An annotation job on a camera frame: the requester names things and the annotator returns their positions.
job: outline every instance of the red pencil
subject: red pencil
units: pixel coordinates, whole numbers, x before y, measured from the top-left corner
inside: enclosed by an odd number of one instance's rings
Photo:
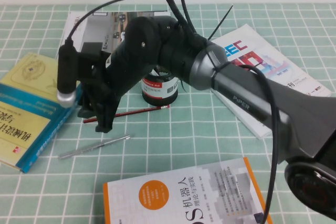
[[[153,107],[153,108],[146,108],[146,109],[134,110],[134,111],[128,111],[128,112],[122,112],[122,113],[116,114],[114,116],[114,118],[118,118],[120,116],[125,116],[125,115],[134,115],[134,114],[139,114],[139,113],[143,113],[143,112],[166,109],[166,108],[170,108],[170,105]],[[85,119],[83,121],[83,123],[92,123],[92,122],[96,122],[96,121],[97,121],[97,118],[91,118],[91,119]]]

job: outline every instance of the black robotic arm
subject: black robotic arm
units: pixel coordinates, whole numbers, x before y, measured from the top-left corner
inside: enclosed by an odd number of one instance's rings
[[[97,132],[109,132],[121,97],[156,65],[198,90],[214,89],[274,130],[272,108],[260,76],[227,62],[222,47],[187,25],[181,13],[138,17],[112,53],[76,52],[71,38],[59,50],[58,100],[75,102],[76,82],[83,90],[78,116],[96,116]],[[277,163],[287,161],[285,177],[304,204],[336,220],[336,98],[311,97],[267,80],[279,109]]]

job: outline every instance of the cutting mat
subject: cutting mat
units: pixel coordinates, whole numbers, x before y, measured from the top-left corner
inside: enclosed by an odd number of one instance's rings
[[[95,6],[0,6],[0,77],[26,53],[56,57],[71,10]],[[207,37],[230,4],[189,5],[198,33]],[[166,5],[116,5],[105,10],[162,10]],[[336,86],[336,4],[234,4],[214,38],[249,24],[308,74]],[[247,156],[266,197],[272,139],[257,140],[209,91],[179,87],[171,109],[115,120],[108,134],[74,114],[28,174],[0,165],[0,224],[104,223],[102,183]],[[119,111],[145,108],[140,85]],[[124,133],[132,140],[59,161],[57,156]],[[271,205],[274,223],[333,223],[289,191],[278,166]]]

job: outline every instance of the silver pen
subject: silver pen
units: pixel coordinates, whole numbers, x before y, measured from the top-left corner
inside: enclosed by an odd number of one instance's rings
[[[95,149],[101,148],[101,147],[109,145],[109,144],[114,144],[115,142],[118,142],[118,141],[121,141],[121,140],[128,140],[130,138],[131,138],[131,136],[127,135],[127,136],[123,136],[123,137],[120,137],[120,138],[108,139],[108,140],[105,140],[105,141],[102,141],[102,142],[98,142],[98,143],[94,143],[94,144],[91,144],[91,145],[88,145],[88,146],[84,146],[82,148],[79,148],[79,149],[71,151],[71,152],[63,153],[63,154],[59,155],[58,158],[59,159],[66,159],[66,158],[69,158],[69,157],[80,155],[80,154],[85,153],[85,152],[93,151]]]

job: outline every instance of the yellow book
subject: yellow book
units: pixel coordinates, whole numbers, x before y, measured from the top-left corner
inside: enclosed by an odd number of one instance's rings
[[[75,107],[57,102],[57,67],[56,59],[29,53],[0,81],[0,162],[24,173]]]

